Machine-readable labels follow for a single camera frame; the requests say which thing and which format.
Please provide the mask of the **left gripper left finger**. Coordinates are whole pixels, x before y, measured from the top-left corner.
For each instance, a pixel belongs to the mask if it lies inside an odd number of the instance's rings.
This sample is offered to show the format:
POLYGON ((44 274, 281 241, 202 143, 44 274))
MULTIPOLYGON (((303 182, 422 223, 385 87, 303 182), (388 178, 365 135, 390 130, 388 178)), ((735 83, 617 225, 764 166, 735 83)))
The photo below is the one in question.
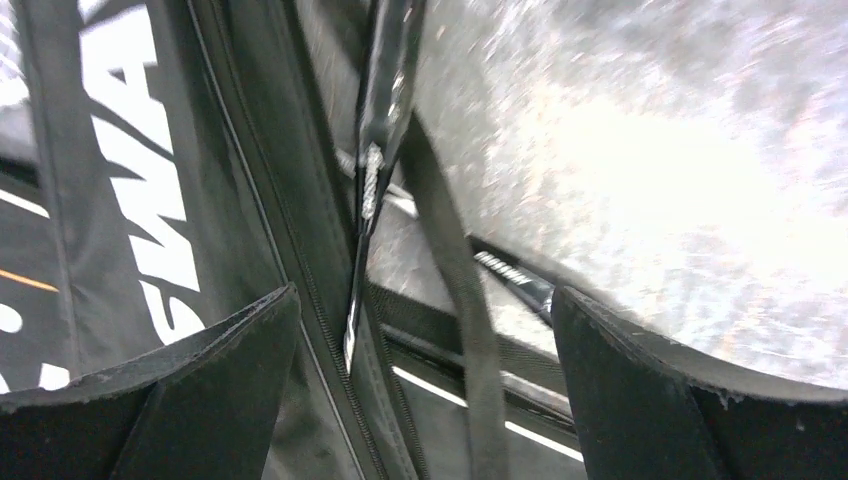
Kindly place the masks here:
POLYGON ((1 399, 5 479, 258 479, 301 318, 286 285, 56 391, 1 399))

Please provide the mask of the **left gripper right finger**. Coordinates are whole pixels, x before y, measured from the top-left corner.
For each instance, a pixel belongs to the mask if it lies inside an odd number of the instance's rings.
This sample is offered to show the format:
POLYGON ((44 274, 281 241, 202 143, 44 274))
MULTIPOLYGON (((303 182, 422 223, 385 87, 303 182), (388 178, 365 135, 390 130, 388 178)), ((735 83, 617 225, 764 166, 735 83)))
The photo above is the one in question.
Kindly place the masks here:
POLYGON ((843 479, 847 394, 744 368, 556 289, 552 320, 592 479, 843 479))

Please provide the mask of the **black crossway racket bag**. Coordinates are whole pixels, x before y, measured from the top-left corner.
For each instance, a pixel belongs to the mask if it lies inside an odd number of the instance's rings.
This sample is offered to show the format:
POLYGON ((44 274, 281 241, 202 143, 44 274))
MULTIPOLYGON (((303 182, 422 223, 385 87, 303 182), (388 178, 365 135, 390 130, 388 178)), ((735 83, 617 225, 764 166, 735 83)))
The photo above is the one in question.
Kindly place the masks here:
POLYGON ((258 479, 507 479, 498 343, 412 115, 356 250, 294 1, 5 1, 30 150, 3 160, 1 399, 56 391, 293 285, 293 361, 258 479))

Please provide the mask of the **black racket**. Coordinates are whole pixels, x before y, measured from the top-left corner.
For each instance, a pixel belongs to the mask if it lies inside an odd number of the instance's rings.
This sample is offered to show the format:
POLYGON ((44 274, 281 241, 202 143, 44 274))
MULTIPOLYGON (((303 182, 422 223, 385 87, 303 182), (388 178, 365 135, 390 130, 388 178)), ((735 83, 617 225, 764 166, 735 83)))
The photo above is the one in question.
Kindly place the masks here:
POLYGON ((424 1, 375 1, 356 105, 356 250, 343 337, 345 371, 352 371, 370 241, 412 115, 424 25, 424 1))

